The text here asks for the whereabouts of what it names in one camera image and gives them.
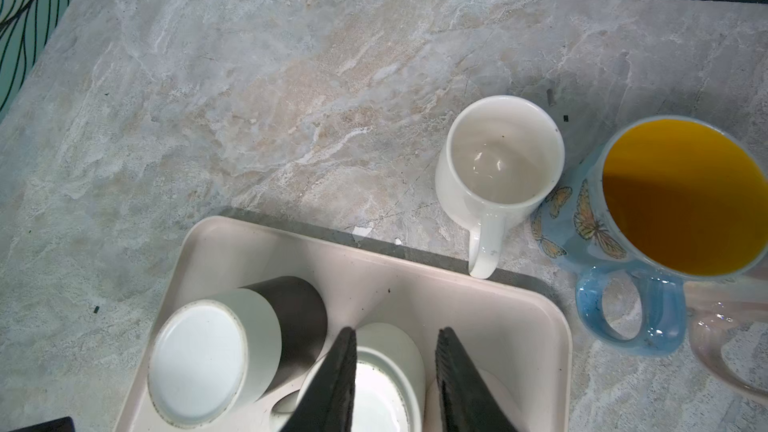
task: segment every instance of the butterfly decoration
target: butterfly decoration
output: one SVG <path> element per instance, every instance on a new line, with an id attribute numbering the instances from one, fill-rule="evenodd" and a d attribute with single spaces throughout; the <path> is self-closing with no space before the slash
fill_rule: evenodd
<path id="1" fill-rule="evenodd" d="M 542 252 L 549 258 L 558 258 L 561 255 L 568 254 L 564 248 L 555 244 L 542 234 L 542 208 L 536 209 L 536 212 L 531 216 L 531 232 L 533 233 L 533 239 L 538 242 L 538 246 L 542 249 Z"/>
<path id="2" fill-rule="evenodd" d="M 557 218 L 560 215 L 560 208 L 571 198 L 573 189 L 570 187 L 557 187 L 555 190 L 549 193 L 544 199 L 544 202 L 549 204 L 549 216 Z"/>
<path id="3" fill-rule="evenodd" d="M 574 226 L 576 226 L 576 232 L 582 239 L 590 240 L 594 238 L 603 252 L 609 257 L 615 259 L 627 257 L 627 251 L 616 242 L 616 239 L 608 234 L 605 225 L 597 220 L 592 213 L 592 206 L 589 203 L 587 179 L 581 183 L 581 190 L 578 193 L 576 213 L 574 213 Z"/>

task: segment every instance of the tray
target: tray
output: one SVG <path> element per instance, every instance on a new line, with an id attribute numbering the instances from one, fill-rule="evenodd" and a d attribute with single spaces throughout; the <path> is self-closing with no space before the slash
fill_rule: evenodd
<path id="1" fill-rule="evenodd" d="M 325 353 L 344 326 L 389 322 L 408 333 L 424 359 L 427 387 L 435 379 L 440 328 L 453 327 L 475 365 L 512 393 L 531 432 L 565 432 L 571 383 L 571 330 L 544 296 L 226 217 L 208 217 L 187 233 L 150 343 L 170 314 L 230 288 L 295 275 L 312 283 L 328 311 Z M 148 352 L 115 429 L 172 431 L 147 393 Z M 269 411 L 298 390 L 303 377 L 206 430 L 269 430 Z"/>

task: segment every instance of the gray marble surface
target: gray marble surface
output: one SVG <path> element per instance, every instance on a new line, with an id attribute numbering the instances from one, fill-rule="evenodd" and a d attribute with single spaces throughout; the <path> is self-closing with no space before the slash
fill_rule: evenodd
<path id="1" fill-rule="evenodd" d="M 451 121 L 481 97 L 545 108 L 568 164 L 630 121 L 677 113 L 765 166 L 766 48 L 755 4 L 73 0 L 0 124 L 0 430 L 68 414 L 110 430 L 184 234 L 206 216 L 464 272 L 468 236 L 433 174 Z M 593 340 L 574 278 L 526 227 L 492 279 L 568 316 L 573 432 L 768 430 L 768 410 L 687 344 L 637 358 Z M 637 327 L 636 292 L 611 288 L 614 323 Z M 726 355 L 768 386 L 767 326 Z"/>

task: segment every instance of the black object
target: black object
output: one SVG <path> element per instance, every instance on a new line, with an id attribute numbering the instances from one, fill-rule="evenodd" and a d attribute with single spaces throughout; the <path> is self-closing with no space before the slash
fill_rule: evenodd
<path id="1" fill-rule="evenodd" d="M 298 277 L 278 277 L 247 288 L 270 303 L 280 322 L 283 350 L 266 392 L 307 372 L 320 356 L 328 333 L 328 315 L 320 294 Z"/>
<path id="2" fill-rule="evenodd" d="M 74 432 L 74 422 L 71 417 L 65 417 L 12 430 L 12 432 Z"/>
<path id="3" fill-rule="evenodd" d="M 281 432 L 349 432 L 356 370 L 357 338 L 344 327 Z"/>
<path id="4" fill-rule="evenodd" d="M 517 432 L 450 327 L 440 330 L 435 362 L 444 432 Z"/>

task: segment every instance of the white mug handle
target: white mug handle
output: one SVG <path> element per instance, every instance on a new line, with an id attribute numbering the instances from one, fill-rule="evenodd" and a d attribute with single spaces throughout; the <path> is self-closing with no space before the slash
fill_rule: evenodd
<path id="1" fill-rule="evenodd" d="M 768 304 L 743 304 L 739 320 L 744 322 L 768 322 Z M 726 331 L 740 322 L 728 320 L 716 312 L 696 312 L 688 327 L 688 340 L 694 355 L 710 374 L 723 381 L 734 392 L 768 407 L 768 390 L 749 385 L 736 375 L 723 360 Z"/>
<path id="2" fill-rule="evenodd" d="M 505 233 L 505 217 L 489 212 L 482 215 L 479 227 L 469 231 L 469 274 L 471 276 L 488 278 L 496 270 Z"/>

